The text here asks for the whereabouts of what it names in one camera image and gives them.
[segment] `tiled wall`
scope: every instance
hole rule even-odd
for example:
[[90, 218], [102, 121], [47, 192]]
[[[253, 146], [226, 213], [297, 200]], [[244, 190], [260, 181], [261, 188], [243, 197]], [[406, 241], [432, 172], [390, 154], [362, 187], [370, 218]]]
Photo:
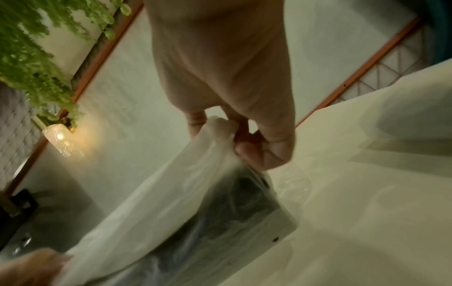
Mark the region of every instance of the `tiled wall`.
[[24, 94], [0, 82], [0, 191], [13, 178], [40, 138]]
[[427, 67], [433, 49], [432, 37], [433, 31], [426, 25], [413, 32], [331, 105], [385, 88], [402, 76]]

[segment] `light bulb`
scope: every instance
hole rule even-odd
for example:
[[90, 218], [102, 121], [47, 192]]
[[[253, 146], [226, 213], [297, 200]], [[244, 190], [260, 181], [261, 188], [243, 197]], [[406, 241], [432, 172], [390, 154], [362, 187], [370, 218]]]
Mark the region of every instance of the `light bulb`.
[[83, 151], [78, 148], [73, 134], [66, 126], [62, 124], [53, 124], [44, 128], [42, 133], [64, 157], [85, 156]]

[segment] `green plant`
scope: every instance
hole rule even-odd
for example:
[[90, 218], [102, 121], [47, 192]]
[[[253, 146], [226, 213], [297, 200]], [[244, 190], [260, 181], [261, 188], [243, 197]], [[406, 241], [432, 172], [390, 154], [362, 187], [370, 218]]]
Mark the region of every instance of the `green plant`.
[[[125, 15], [130, 8], [122, 0], [110, 0]], [[80, 112], [72, 100], [73, 90], [61, 69], [34, 39], [49, 35], [42, 23], [40, 10], [47, 13], [55, 27], [68, 30], [87, 41], [93, 41], [85, 27], [75, 21], [72, 12], [81, 10], [92, 23], [104, 30], [113, 23], [107, 6], [99, 0], [0, 0], [0, 81], [24, 90], [33, 108], [51, 120], [57, 115], [49, 111], [54, 104], [67, 109], [76, 119]], [[106, 29], [105, 35], [114, 38]]]

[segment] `wooden frame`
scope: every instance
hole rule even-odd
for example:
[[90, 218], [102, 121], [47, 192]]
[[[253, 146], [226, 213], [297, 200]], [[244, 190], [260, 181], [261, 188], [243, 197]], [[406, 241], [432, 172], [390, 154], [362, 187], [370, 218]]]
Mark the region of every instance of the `wooden frame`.
[[[81, 77], [77, 88], [75, 90], [74, 100], [78, 100], [89, 83], [96, 76], [96, 73], [102, 67], [104, 62], [108, 59], [111, 52], [114, 50], [118, 42], [121, 40], [125, 32], [132, 25], [138, 14], [143, 10], [144, 2], [143, 0], [132, 0], [129, 2], [132, 9], [132, 15], [123, 18], [123, 20], [117, 24], [114, 31], [116, 32], [116, 39], [113, 41], [108, 41], [101, 50], [96, 55], [95, 59], [92, 61], [90, 66], [84, 72]], [[352, 76], [350, 76], [342, 85], [340, 85], [334, 92], [332, 92], [321, 104], [317, 106], [311, 113], [309, 113], [303, 120], [301, 120], [297, 126], [299, 126], [303, 121], [305, 121], [313, 112], [318, 109], [324, 108], [332, 103], [336, 98], [341, 96], [353, 83], [355, 83], [362, 75], [369, 71], [378, 61], [380, 61], [390, 50], [397, 46], [411, 31], [414, 31], [421, 24], [421, 20], [416, 18], [411, 23], [409, 23], [400, 33], [398, 33], [393, 39], [391, 39], [385, 46], [383, 46], [375, 55], [373, 55], [361, 68], [359, 68]], [[67, 112], [60, 112], [60, 117], [66, 116]], [[21, 171], [15, 176], [12, 181], [6, 186], [4, 190], [5, 196], [13, 195], [14, 191], [17, 189], [21, 181], [25, 178], [28, 171], [32, 168], [34, 163], [38, 160], [41, 153], [46, 147], [47, 140], [45, 137], [41, 137], [39, 142]]]

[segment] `hand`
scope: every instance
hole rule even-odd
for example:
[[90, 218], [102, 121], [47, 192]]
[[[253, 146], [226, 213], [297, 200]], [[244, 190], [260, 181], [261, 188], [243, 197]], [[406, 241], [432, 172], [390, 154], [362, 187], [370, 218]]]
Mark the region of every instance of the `hand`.
[[[146, 0], [154, 60], [192, 137], [205, 110], [239, 123], [236, 152], [258, 170], [291, 159], [295, 111], [283, 0]], [[259, 128], [249, 134], [248, 120]]]
[[38, 250], [2, 265], [0, 285], [50, 286], [68, 260], [51, 249]]

